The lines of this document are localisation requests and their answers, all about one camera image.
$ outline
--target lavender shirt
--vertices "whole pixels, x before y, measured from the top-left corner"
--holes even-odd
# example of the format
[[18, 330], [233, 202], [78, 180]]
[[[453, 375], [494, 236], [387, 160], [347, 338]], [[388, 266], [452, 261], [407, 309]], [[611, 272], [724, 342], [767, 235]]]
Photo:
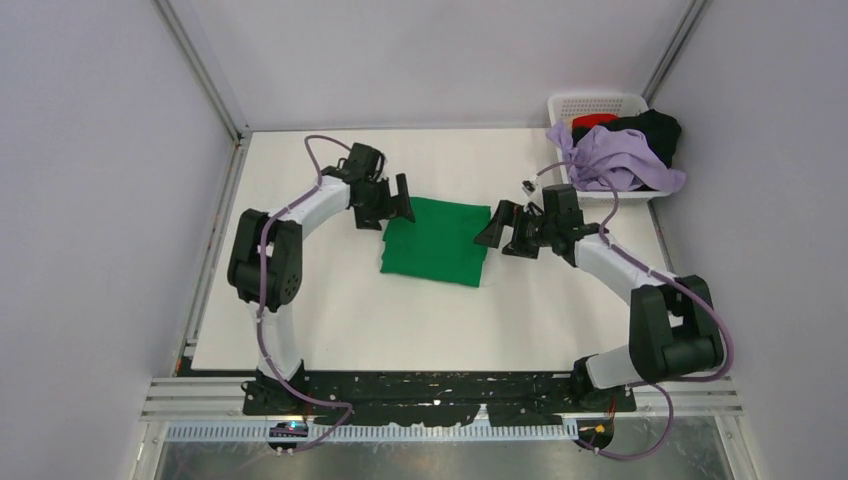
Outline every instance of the lavender shirt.
[[[616, 190], [629, 192], [647, 185], [660, 192], [676, 192], [686, 174], [667, 168], [648, 147], [638, 130], [610, 132], [598, 125], [573, 145], [571, 132], [562, 121], [548, 131], [548, 139], [562, 149], [563, 160], [591, 165], [610, 179]], [[589, 168], [568, 168], [571, 183], [583, 191], [609, 191], [609, 187]]]

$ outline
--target white table surface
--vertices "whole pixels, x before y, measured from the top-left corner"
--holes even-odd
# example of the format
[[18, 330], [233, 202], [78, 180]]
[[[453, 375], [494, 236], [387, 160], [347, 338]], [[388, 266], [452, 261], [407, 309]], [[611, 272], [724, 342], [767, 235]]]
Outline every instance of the white table surface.
[[[523, 203], [521, 181], [556, 160], [543, 129], [322, 132], [385, 153], [386, 173], [405, 172], [411, 196], [475, 205]], [[256, 133], [248, 150], [214, 272], [195, 356], [198, 370], [252, 370], [258, 348], [247, 306], [227, 283], [241, 212], [276, 211], [307, 189], [314, 171], [304, 132]], [[319, 163], [346, 156], [315, 141]], [[558, 181], [548, 173], [543, 184]], [[600, 222], [609, 207], [584, 207]], [[623, 206], [616, 238], [662, 266], [647, 205]], [[505, 229], [501, 246], [511, 229]], [[356, 230], [353, 212], [325, 222], [304, 243], [295, 331], [308, 369], [570, 370], [585, 355], [627, 342], [629, 309], [550, 249], [538, 260], [489, 250], [480, 288], [379, 273], [382, 233]]]

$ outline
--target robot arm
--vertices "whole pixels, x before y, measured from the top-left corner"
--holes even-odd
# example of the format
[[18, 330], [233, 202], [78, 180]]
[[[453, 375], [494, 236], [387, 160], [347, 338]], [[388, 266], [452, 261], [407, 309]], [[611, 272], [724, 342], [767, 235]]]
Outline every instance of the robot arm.
[[[380, 178], [384, 164], [385, 158], [378, 150], [353, 144], [350, 155], [339, 166], [322, 170], [318, 191], [274, 221], [269, 229], [265, 344], [286, 379], [302, 364], [294, 340], [291, 302], [303, 280], [302, 252], [306, 237], [327, 219], [351, 207], [358, 229], [382, 230], [379, 221], [395, 217], [415, 221], [406, 175], [397, 175], [398, 194], [392, 196], [388, 180]], [[241, 215], [227, 269], [227, 281], [236, 287], [239, 298], [248, 302], [254, 320], [259, 302], [259, 243], [269, 218], [267, 212], [252, 209]], [[263, 359], [259, 361], [259, 370], [273, 378]]]
[[[572, 267], [598, 278], [630, 305], [628, 344], [575, 362], [571, 378], [577, 395], [638, 382], [656, 383], [722, 363], [721, 337], [709, 315], [607, 246], [600, 226], [583, 221], [573, 186], [546, 187], [542, 200], [544, 210], [533, 203], [525, 207], [502, 200], [474, 241], [497, 248], [503, 227], [511, 226], [512, 240], [502, 250], [505, 255], [535, 259], [540, 247], [551, 247]], [[606, 238], [615, 244], [611, 235]], [[676, 281], [712, 304], [709, 288], [699, 277]], [[683, 323], [672, 327], [669, 314], [681, 317]]]

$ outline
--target glass panel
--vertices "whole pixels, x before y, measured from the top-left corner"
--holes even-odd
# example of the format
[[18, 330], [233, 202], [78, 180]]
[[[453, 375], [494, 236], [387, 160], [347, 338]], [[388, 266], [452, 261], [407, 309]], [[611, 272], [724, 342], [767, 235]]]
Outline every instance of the glass panel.
[[[617, 418], [610, 451], [649, 448], [664, 418]], [[668, 443], [636, 462], [595, 457], [570, 441], [326, 444], [280, 457], [264, 443], [166, 443], [157, 479], [443, 480], [732, 478], [712, 417], [677, 418]]]

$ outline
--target folded green towel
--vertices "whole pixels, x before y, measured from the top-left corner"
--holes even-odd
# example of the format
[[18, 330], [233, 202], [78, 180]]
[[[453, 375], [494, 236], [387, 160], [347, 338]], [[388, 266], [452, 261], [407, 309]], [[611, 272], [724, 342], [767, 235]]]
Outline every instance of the folded green towel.
[[415, 223], [389, 221], [382, 273], [480, 286], [486, 247], [474, 237], [489, 223], [489, 207], [413, 197]]

